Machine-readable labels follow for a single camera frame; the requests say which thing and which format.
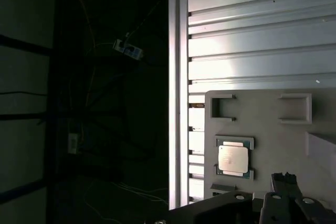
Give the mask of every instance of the wire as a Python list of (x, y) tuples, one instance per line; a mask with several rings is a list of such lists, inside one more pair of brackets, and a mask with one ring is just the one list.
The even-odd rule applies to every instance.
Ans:
[(130, 33), (126, 34), (124, 43), (125, 45), (127, 44), (127, 41), (131, 38), (131, 36), (137, 31), (139, 30), (139, 28), (145, 23), (145, 21), (147, 20), (147, 18), (154, 12), (154, 10), (157, 8), (157, 6), (159, 5), (159, 3), (163, 1), (163, 0), (159, 0), (151, 9), (150, 11), (147, 13), (147, 15), (145, 16), (145, 18), (140, 22), (140, 24)]
[[(98, 44), (96, 44), (96, 48), (99, 47), (99, 46), (103, 46), (103, 45), (114, 45), (114, 42), (98, 43)], [(93, 50), (93, 47), (91, 47), (91, 48), (85, 53), (85, 56), (87, 56), (89, 53), (91, 53), (92, 50)]]
[(30, 95), (36, 95), (38, 97), (48, 96), (47, 94), (32, 93), (32, 92), (26, 92), (26, 91), (0, 92), (0, 95), (6, 95), (6, 94), (30, 94)]
[(154, 195), (150, 195), (150, 194), (140, 193), (140, 192), (138, 192), (138, 191), (134, 191), (134, 190), (129, 189), (129, 188), (127, 188), (127, 187), (124, 187), (124, 186), (122, 186), (122, 185), (119, 186), (119, 185), (117, 185), (117, 184), (115, 184), (115, 183), (113, 183), (113, 182), (111, 182), (111, 183), (114, 184), (115, 186), (121, 188), (121, 189), (124, 189), (124, 190), (126, 190), (126, 191), (130, 191), (131, 193), (134, 193), (134, 194), (137, 194), (137, 195), (139, 195), (140, 197), (144, 197), (144, 198), (152, 197), (152, 198), (156, 199), (156, 200), (154, 200), (154, 199), (149, 198), (150, 201), (162, 201), (162, 202), (164, 202), (166, 205), (168, 205), (168, 202), (167, 202), (166, 200), (160, 198), (160, 197), (157, 197), (157, 196), (154, 196)]
[(145, 193), (152, 193), (152, 192), (154, 192), (154, 191), (164, 191), (164, 190), (168, 190), (168, 188), (160, 188), (160, 189), (155, 189), (155, 190), (146, 191), (146, 190), (143, 190), (143, 189), (139, 189), (139, 188), (136, 188), (136, 187), (133, 187), (133, 186), (126, 185), (125, 183), (120, 183), (120, 184), (122, 184), (124, 187), (131, 188), (131, 189), (135, 189), (135, 190), (139, 190), (139, 191), (143, 191), (143, 192), (145, 192)]
[(103, 216), (101, 215), (101, 213), (100, 213), (95, 207), (93, 207), (92, 205), (90, 205), (90, 204), (86, 201), (86, 195), (87, 195), (88, 191), (91, 189), (91, 187), (93, 186), (93, 183), (94, 183), (94, 182), (95, 182), (95, 180), (93, 180), (93, 181), (91, 182), (90, 186), (88, 187), (88, 189), (86, 189), (86, 191), (85, 191), (85, 193), (84, 193), (84, 195), (83, 195), (83, 200), (84, 200), (85, 204), (86, 204), (87, 206), (89, 206), (94, 212), (96, 212), (96, 214), (97, 214), (102, 220), (110, 220), (110, 221), (114, 221), (114, 222), (116, 222), (116, 223), (118, 223), (118, 224), (122, 224), (120, 221), (117, 221), (117, 220), (115, 220), (115, 219), (111, 219), (111, 218), (105, 218), (105, 217), (103, 217)]
[[(85, 18), (86, 18), (87, 23), (88, 23), (88, 26), (89, 26), (89, 30), (90, 30), (91, 37), (92, 37), (93, 53), (94, 53), (94, 56), (96, 57), (96, 56), (97, 56), (97, 51), (96, 51), (96, 40), (95, 40), (95, 36), (94, 36), (94, 34), (93, 34), (93, 31), (92, 31), (92, 27), (91, 27), (91, 25), (90, 25), (89, 15), (88, 15), (88, 12), (87, 12), (87, 10), (86, 10), (84, 1), (83, 1), (83, 0), (79, 0), (79, 2), (80, 2), (80, 4), (81, 4), (81, 6), (82, 6), (82, 9), (83, 9), (84, 14), (85, 14)], [(94, 76), (95, 76), (95, 75), (96, 75), (96, 66), (93, 67), (92, 76), (91, 76), (91, 80), (90, 80), (90, 84), (89, 84), (89, 89), (88, 89), (88, 93), (87, 93), (87, 96), (86, 96), (85, 107), (88, 105), (88, 102), (89, 102), (89, 98), (90, 98), (90, 90), (91, 90), (92, 83), (93, 83), (93, 80), (94, 80)]]

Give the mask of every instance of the bolt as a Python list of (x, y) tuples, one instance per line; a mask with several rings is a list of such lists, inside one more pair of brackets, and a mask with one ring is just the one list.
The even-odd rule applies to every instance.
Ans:
[(314, 201), (312, 199), (309, 199), (309, 198), (304, 198), (303, 202), (306, 203), (306, 204), (313, 204), (314, 203)]
[(244, 197), (243, 195), (237, 195), (237, 196), (236, 196), (236, 199), (243, 200), (243, 199), (245, 199), (245, 197)]

